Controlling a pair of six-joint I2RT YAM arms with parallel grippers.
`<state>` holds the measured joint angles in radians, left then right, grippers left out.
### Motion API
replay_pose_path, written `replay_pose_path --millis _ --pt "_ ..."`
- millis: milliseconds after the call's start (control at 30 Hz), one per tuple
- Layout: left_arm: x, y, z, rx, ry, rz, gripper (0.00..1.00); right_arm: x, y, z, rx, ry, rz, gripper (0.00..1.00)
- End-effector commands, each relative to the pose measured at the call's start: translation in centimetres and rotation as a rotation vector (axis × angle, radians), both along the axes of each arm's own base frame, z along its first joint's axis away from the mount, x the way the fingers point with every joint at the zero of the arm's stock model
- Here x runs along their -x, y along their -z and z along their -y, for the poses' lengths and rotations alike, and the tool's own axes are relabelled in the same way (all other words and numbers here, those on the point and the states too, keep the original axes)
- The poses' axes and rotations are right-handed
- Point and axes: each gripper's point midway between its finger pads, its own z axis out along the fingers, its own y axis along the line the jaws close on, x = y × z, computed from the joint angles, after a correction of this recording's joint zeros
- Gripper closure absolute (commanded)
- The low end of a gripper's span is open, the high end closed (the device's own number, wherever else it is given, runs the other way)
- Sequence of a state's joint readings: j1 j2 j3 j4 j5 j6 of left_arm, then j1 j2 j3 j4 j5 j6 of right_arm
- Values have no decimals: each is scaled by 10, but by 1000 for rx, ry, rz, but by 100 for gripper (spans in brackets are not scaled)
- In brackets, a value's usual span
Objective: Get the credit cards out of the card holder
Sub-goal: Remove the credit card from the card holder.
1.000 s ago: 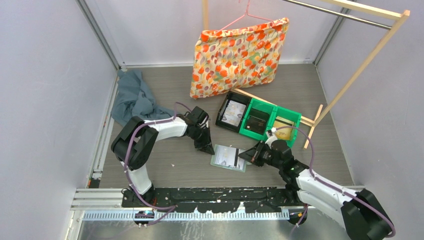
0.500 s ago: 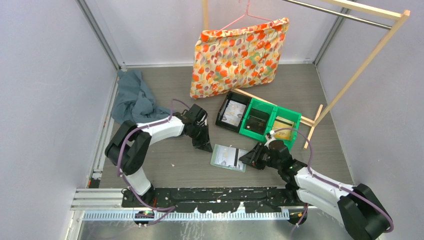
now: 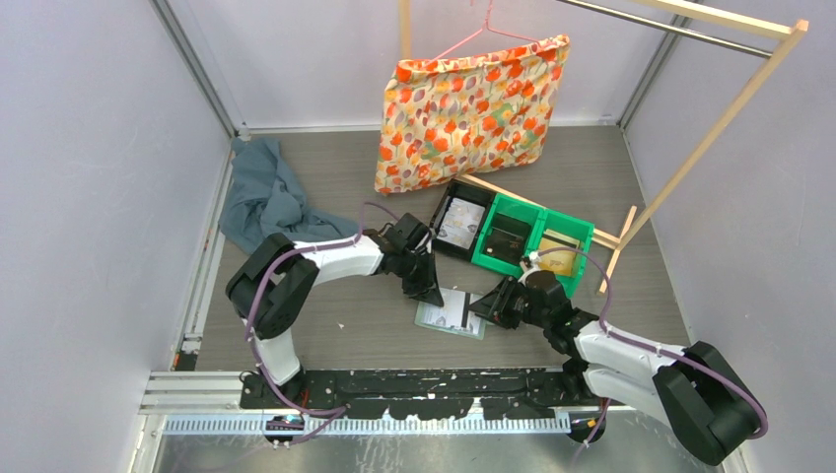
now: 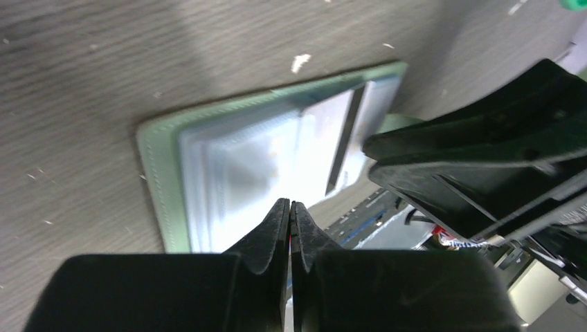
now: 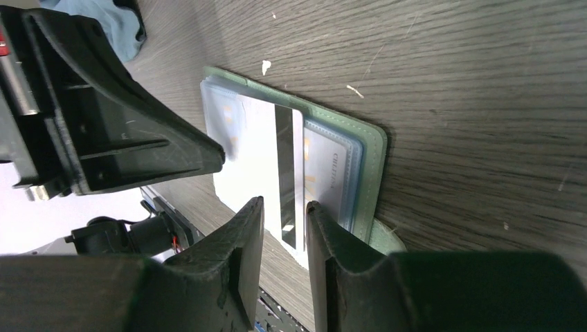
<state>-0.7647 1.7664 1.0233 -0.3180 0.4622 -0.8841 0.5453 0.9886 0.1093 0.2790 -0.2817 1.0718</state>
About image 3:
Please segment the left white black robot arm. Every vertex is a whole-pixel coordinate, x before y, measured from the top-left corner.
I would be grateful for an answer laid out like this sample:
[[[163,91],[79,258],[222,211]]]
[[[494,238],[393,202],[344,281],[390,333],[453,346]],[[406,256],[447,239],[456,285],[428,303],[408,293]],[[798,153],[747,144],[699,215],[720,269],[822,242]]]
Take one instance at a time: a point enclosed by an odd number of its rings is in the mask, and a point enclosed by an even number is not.
[[[430,227],[410,213],[380,230],[321,242],[269,236],[227,284],[225,294],[244,323],[244,339],[267,378],[264,394],[294,406],[303,392],[292,326],[316,286],[350,277],[393,275],[407,298],[444,306]]]

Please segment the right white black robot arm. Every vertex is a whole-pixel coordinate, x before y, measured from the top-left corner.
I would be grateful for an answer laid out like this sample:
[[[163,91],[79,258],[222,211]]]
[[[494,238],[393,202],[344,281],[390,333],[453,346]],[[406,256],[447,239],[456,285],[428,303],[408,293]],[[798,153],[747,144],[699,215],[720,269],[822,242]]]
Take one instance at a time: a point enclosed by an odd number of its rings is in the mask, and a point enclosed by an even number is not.
[[[562,386],[569,400],[583,405],[597,397],[639,410],[706,464],[720,464],[767,431],[764,408],[714,346],[667,345],[619,331],[574,306],[546,271],[507,277],[467,308],[506,329],[540,328],[568,358]]]

